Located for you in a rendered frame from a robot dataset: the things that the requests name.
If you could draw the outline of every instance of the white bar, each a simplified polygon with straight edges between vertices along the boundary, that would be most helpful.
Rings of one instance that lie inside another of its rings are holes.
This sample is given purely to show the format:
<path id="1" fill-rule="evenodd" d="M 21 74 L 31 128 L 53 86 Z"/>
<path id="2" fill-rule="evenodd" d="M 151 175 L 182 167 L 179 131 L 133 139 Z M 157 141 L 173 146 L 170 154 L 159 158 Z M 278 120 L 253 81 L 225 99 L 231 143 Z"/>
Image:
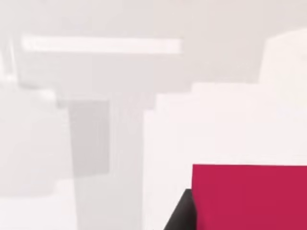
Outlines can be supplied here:
<path id="1" fill-rule="evenodd" d="M 29 52 L 180 54 L 181 39 L 104 38 L 104 37 L 22 37 L 22 47 Z"/>

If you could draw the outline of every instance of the red object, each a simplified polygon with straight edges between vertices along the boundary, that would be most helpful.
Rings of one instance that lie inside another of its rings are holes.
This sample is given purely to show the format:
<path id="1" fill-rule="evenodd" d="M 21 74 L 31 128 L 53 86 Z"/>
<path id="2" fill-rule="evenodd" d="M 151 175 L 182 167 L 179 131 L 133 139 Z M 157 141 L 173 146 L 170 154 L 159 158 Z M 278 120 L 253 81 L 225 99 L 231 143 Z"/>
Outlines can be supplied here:
<path id="1" fill-rule="evenodd" d="M 307 167 L 194 165 L 197 230 L 307 230 Z"/>

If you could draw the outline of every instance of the gray vertical strip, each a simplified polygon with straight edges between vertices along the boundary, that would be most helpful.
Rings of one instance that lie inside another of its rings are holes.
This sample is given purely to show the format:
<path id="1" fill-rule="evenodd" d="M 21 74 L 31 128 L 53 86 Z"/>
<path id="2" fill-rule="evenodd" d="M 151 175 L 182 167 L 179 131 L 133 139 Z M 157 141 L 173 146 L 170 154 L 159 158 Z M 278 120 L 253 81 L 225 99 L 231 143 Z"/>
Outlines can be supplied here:
<path id="1" fill-rule="evenodd" d="M 75 177 L 109 171 L 109 102 L 70 101 L 71 149 Z"/>

